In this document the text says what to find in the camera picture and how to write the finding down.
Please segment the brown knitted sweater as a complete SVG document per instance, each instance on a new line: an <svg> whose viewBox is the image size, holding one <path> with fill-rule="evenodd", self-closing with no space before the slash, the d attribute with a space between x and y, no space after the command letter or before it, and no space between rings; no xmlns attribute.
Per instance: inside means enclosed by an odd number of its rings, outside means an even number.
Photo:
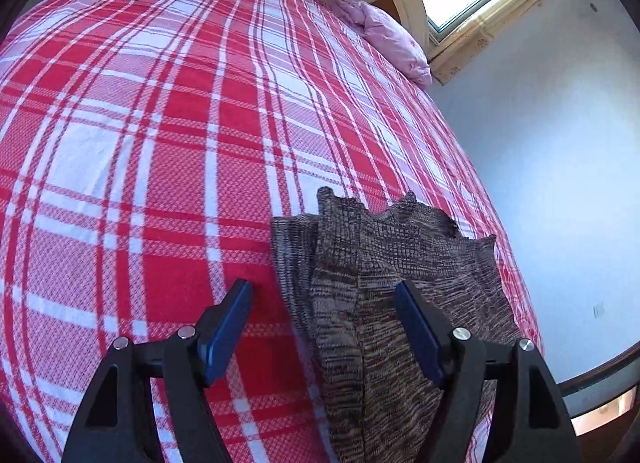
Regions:
<svg viewBox="0 0 640 463"><path fill-rule="evenodd" d="M285 305L321 375L333 451L342 462L410 462L440 391L413 356L395 289L409 280L451 323L514 343L495 238L465 238L413 194L379 214L329 188L317 198L315 214L274 218L271 244Z"/></svg>

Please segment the red white plaid bedspread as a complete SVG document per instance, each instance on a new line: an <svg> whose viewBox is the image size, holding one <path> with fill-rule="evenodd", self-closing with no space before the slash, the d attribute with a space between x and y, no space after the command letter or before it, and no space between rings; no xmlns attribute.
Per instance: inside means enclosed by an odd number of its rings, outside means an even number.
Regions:
<svg viewBox="0 0 640 463"><path fill-rule="evenodd" d="M46 0L1 47L1 400L62 457L103 353L162 339L253 284L207 397L237 462L327 462L316 376L270 261L273 216L329 186L381 210L413 192L495 235L506 298L538 339L506 231L435 102L313 0Z"/></svg>

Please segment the pink pillow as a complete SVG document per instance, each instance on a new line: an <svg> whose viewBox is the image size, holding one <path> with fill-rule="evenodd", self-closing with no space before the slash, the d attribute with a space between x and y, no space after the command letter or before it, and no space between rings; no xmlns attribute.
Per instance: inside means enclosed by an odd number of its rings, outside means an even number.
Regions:
<svg viewBox="0 0 640 463"><path fill-rule="evenodd" d="M426 91L433 79L427 57L413 36L391 15L363 0L322 0L405 78Z"/></svg>

